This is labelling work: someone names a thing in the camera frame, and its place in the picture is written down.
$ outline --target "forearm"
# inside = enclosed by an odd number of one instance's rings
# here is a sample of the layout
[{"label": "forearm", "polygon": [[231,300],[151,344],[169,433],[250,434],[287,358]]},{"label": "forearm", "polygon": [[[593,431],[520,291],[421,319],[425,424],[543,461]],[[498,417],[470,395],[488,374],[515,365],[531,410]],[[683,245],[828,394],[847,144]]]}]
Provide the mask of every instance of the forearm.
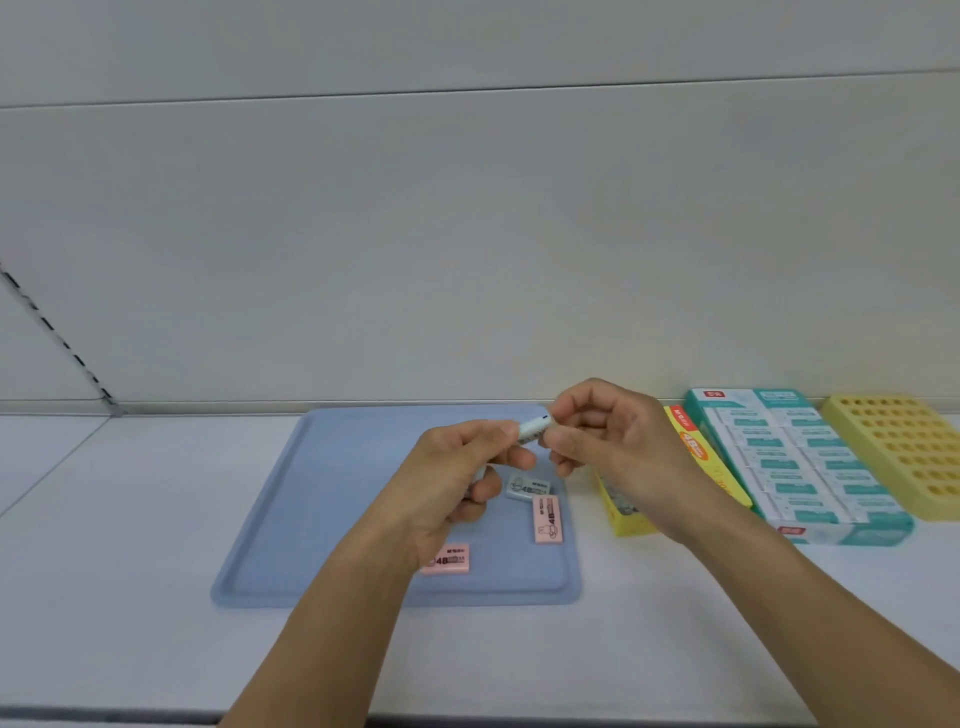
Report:
[{"label": "forearm", "polygon": [[222,725],[362,726],[416,567],[399,529],[361,519]]},{"label": "forearm", "polygon": [[956,724],[960,673],[837,584],[766,523],[739,506],[727,506],[720,517],[698,526],[687,545],[820,725]]}]

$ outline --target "left hand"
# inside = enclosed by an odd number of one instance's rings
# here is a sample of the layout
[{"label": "left hand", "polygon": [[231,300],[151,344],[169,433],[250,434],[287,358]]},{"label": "left hand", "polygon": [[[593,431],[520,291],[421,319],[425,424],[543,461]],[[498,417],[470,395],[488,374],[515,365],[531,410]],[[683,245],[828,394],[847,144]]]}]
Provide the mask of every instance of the left hand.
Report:
[{"label": "left hand", "polygon": [[521,470],[536,465],[533,452],[515,445],[518,432],[518,424],[510,420],[472,420],[428,429],[365,518],[398,524],[418,567],[426,566],[444,545],[451,525],[476,521],[487,510],[487,501],[500,494],[500,476],[493,468],[470,486],[481,465],[499,463]]}]

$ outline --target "yellow eraser box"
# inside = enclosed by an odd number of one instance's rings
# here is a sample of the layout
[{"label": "yellow eraser box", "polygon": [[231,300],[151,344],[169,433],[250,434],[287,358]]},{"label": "yellow eraser box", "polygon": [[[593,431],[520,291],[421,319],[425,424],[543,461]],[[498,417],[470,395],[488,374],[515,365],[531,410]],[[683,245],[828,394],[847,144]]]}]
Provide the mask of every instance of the yellow eraser box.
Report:
[{"label": "yellow eraser box", "polygon": [[[704,469],[704,473],[709,475],[713,482],[723,488],[727,493],[733,496],[738,503],[747,508],[753,506],[750,496],[743,490],[740,483],[733,474],[724,465],[723,460],[709,445],[704,438],[703,433],[697,429],[696,425],[687,416],[684,409],[678,404],[664,407],[667,417],[673,423],[674,429],[680,439],[684,441],[686,448],[690,450],[690,456],[697,464]],[[638,536],[645,533],[656,533],[657,528],[650,523],[646,516],[640,513],[635,507],[604,482],[603,478],[594,471],[593,479],[596,481],[597,488],[600,491],[600,498],[603,499],[604,506],[607,508],[607,518],[610,519],[610,525],[613,528],[614,536]]]}]

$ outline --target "teal eraser box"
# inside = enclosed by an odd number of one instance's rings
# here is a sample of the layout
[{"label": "teal eraser box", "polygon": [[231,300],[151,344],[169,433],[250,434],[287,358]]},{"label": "teal eraser box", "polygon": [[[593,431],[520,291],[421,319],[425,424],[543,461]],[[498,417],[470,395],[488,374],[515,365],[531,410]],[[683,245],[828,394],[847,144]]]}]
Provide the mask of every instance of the teal eraser box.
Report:
[{"label": "teal eraser box", "polygon": [[907,514],[795,389],[691,389],[684,409],[750,494],[795,544],[893,546]]}]

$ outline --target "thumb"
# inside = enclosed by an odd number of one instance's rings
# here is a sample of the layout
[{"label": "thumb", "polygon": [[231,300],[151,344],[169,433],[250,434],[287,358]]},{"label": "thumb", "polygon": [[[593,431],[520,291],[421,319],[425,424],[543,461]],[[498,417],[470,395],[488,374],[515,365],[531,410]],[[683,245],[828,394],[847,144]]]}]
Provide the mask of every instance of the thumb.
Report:
[{"label": "thumb", "polygon": [[461,452],[466,456],[471,466],[476,469],[499,455],[510,445],[516,442],[519,435],[519,425],[505,420],[491,423],[491,426],[481,432],[463,446]]},{"label": "thumb", "polygon": [[616,450],[606,440],[584,432],[576,427],[557,425],[549,427],[542,435],[543,444],[570,460],[603,468],[608,465]]}]

